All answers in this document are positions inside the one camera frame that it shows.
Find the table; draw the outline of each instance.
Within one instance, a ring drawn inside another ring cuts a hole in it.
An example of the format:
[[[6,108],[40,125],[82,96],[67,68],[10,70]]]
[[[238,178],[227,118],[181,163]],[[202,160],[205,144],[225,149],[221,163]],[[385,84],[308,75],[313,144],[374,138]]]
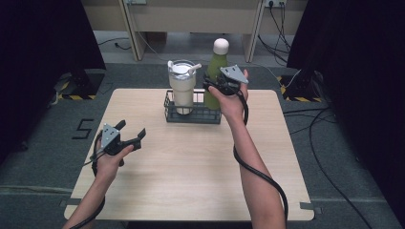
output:
[[[142,59],[146,47],[144,31],[179,31],[241,34],[245,60],[251,62],[265,7],[263,0],[148,0],[146,5],[120,4],[136,60]]]
[[[146,128],[142,148],[125,158],[97,219],[244,221],[245,204],[233,140],[225,118],[221,124],[168,123],[165,89],[117,89],[99,129],[125,119],[121,139]],[[249,91],[247,128],[273,178],[283,187],[288,220],[311,220],[307,187],[294,152],[277,94]],[[72,198],[83,198],[94,180],[91,166],[83,167]],[[68,205],[68,218],[76,206]]]

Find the bottle cap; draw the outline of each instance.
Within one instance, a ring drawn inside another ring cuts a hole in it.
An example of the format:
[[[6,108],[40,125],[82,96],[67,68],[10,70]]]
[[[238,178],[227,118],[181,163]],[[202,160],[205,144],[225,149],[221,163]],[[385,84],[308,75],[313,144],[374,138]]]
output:
[[[229,48],[229,42],[223,38],[219,38],[214,42],[214,53],[227,54]]]

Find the green bottle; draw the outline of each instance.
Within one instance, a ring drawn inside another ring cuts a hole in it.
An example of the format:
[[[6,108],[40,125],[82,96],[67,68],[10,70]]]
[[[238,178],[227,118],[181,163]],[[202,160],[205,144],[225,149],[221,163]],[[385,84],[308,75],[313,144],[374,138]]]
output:
[[[229,43],[223,38],[219,38],[214,42],[214,54],[206,70],[206,75],[214,82],[217,82],[217,76],[221,75],[220,67],[228,67],[226,59],[228,48]],[[209,91],[204,92],[203,103],[205,107],[211,110],[220,109],[220,102]]]

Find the forearm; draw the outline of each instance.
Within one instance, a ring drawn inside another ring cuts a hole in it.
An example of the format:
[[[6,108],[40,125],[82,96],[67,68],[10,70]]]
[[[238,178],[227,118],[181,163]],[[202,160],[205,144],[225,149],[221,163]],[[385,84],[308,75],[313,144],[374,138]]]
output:
[[[81,200],[80,204],[77,206],[74,213],[71,215],[63,228],[71,228],[73,226],[76,226],[77,224],[91,216],[103,201],[111,183],[112,181],[105,181],[101,178],[96,177],[95,181],[93,182],[90,189],[87,191],[83,200]],[[91,226],[92,223],[89,223],[83,228],[91,228]]]
[[[251,167],[271,177],[243,121],[229,118],[228,123],[239,157]],[[284,212],[278,191],[243,166],[240,168],[245,200],[253,228],[262,226],[284,228]]]

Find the black metal basket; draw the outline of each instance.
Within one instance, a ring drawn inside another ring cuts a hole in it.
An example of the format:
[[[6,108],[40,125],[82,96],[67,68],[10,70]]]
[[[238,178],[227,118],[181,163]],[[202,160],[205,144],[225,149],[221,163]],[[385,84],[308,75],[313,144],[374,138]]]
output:
[[[173,90],[167,90],[164,99],[165,116],[167,122],[179,123],[201,123],[201,124],[220,124],[221,123],[221,110],[210,110],[203,105],[203,92],[194,92],[194,101],[192,107],[176,106],[174,102]]]

